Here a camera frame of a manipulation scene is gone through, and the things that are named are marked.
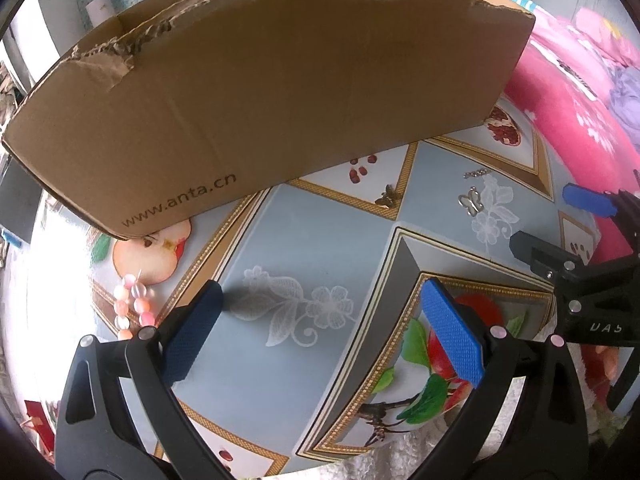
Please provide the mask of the dark cabinet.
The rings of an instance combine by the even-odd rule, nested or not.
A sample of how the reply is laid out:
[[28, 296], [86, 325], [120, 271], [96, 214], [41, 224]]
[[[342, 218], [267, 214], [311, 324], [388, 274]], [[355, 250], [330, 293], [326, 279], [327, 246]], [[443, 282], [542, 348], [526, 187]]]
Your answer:
[[42, 187], [14, 159], [1, 173], [0, 223], [3, 229], [22, 243], [32, 241], [32, 232], [40, 205]]

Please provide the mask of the pink rolled mat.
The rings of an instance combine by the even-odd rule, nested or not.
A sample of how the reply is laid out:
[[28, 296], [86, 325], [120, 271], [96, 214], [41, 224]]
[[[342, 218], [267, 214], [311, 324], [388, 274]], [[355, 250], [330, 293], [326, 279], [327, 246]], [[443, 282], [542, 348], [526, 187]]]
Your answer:
[[117, 15], [115, 0], [91, 0], [86, 4], [85, 9], [93, 28]]

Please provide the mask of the pink floral blanket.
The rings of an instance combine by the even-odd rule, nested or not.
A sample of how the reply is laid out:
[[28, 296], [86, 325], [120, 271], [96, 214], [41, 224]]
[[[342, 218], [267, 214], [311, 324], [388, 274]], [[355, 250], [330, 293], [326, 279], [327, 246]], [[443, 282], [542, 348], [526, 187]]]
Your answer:
[[639, 193], [639, 154], [606, 107], [612, 81], [573, 25], [541, 6], [506, 96], [534, 124], [574, 181], [597, 192]]

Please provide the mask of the gold butterfly clip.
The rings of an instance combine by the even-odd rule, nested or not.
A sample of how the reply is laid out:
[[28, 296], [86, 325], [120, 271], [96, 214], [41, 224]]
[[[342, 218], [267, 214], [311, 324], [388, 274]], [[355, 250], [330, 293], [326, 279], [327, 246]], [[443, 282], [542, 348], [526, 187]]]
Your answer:
[[485, 209], [480, 191], [475, 186], [471, 186], [468, 192], [458, 196], [458, 204], [472, 218], [476, 217]]

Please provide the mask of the fruit pattern tablecloth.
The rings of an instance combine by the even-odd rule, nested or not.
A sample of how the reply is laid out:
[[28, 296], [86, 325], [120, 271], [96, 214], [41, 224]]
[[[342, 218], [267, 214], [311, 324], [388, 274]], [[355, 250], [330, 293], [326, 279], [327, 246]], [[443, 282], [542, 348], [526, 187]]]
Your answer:
[[[491, 169], [482, 178], [463, 174]], [[174, 385], [190, 422], [235, 477], [344, 460], [454, 417], [466, 392], [444, 383], [419, 289], [439, 278], [524, 338], [546, 325], [550, 287], [510, 252], [526, 231], [589, 260], [588, 212], [562, 200], [570, 173], [508, 98], [484, 125], [345, 162], [116, 242], [65, 209], [40, 208], [10, 255], [4, 350], [12, 392], [61, 399], [78, 340], [135, 328], [120, 281], [137, 274], [160, 321], [208, 280], [224, 310]], [[470, 217], [458, 196], [475, 186]]]

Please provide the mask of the small rhinestone hair pin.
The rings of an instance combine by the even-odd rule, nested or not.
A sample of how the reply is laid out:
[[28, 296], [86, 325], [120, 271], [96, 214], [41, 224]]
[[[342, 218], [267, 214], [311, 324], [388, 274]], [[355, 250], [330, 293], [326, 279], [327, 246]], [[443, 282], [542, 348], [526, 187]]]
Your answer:
[[477, 169], [477, 170], [465, 172], [463, 174], [463, 179], [464, 180], [468, 180], [468, 179], [482, 178], [482, 177], [487, 176], [488, 174], [491, 174], [491, 169], [480, 168], [480, 169]]

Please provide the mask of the brown cardboard box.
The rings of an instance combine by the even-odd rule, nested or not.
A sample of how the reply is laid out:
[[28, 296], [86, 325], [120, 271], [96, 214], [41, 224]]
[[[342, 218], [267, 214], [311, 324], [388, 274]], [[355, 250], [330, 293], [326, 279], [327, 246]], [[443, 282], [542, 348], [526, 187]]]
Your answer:
[[139, 238], [479, 125], [534, 24], [512, 0], [143, 0], [50, 69], [2, 143], [82, 220]]

